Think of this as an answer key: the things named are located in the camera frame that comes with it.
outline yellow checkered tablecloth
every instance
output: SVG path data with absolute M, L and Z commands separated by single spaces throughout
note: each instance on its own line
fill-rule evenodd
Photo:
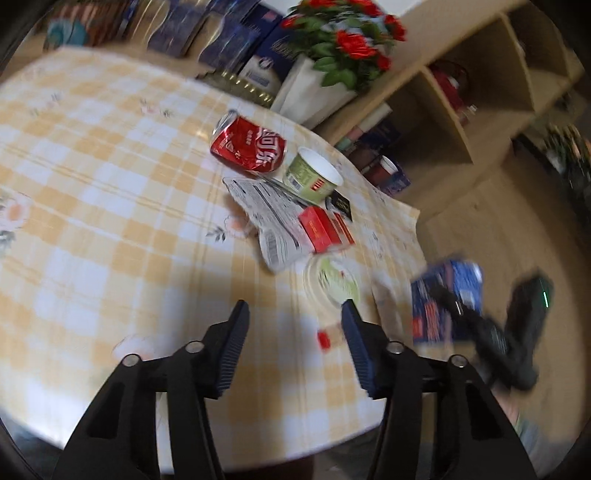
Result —
M 63 446 L 119 360 L 173 353 L 226 320 L 251 329 L 232 387 L 208 402 L 226 469 L 296 458 L 377 425 L 346 345 L 323 353 L 302 260 L 262 263 L 222 183 L 241 173 L 209 152 L 228 110 L 341 170 L 357 245 L 340 255 L 360 285 L 379 273 L 410 316 L 424 268 L 418 212 L 377 192 L 336 150 L 275 113 L 147 64 L 63 48 L 0 89 L 0 406 Z M 378 321 L 364 290 L 360 310 Z M 165 399 L 160 462 L 170 469 Z

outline white flower pot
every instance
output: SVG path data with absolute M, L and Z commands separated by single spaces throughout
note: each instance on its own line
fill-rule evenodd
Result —
M 281 85 L 271 110 L 312 129 L 350 102 L 357 93 L 342 83 L 322 87 L 324 72 L 313 70 L 314 61 L 300 56 Z

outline red soda can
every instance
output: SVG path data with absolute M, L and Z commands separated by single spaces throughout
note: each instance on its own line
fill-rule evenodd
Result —
M 281 166 L 285 139 L 230 110 L 213 129 L 210 151 L 248 171 L 268 173 Z

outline red flower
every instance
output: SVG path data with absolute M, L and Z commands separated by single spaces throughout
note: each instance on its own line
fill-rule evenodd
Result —
M 378 68 L 382 70 L 382 72 L 387 72 L 391 66 L 392 60 L 390 60 L 386 55 L 382 55 L 380 53 L 378 57 Z
M 294 22 L 300 17 L 301 15 L 292 15 L 291 17 L 284 18 L 281 21 L 281 28 L 294 28 Z
M 406 41 L 406 28 L 402 26 L 400 20 L 393 15 L 386 15 L 384 18 L 384 25 L 392 33 L 394 40 Z
M 336 5 L 335 0 L 310 0 L 307 4 L 312 8 L 328 8 Z
M 349 2 L 361 7 L 363 13 L 370 17 L 380 17 L 382 15 L 382 11 L 371 0 L 349 0 Z
M 375 48 L 367 44 L 365 37 L 358 33 L 347 33 L 344 30 L 339 30 L 336 33 L 336 42 L 339 48 L 354 60 L 368 59 L 378 53 Z

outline floor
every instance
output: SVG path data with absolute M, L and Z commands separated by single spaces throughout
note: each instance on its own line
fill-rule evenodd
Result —
M 531 157 L 501 168 L 439 215 L 419 222 L 428 262 L 461 253 L 484 274 L 484 309 L 504 321 L 512 283 L 535 269 L 554 282 L 554 301 L 535 363 L 540 379 L 518 395 L 525 415 L 553 439 L 575 438 L 589 418 L 589 244 L 556 185 Z

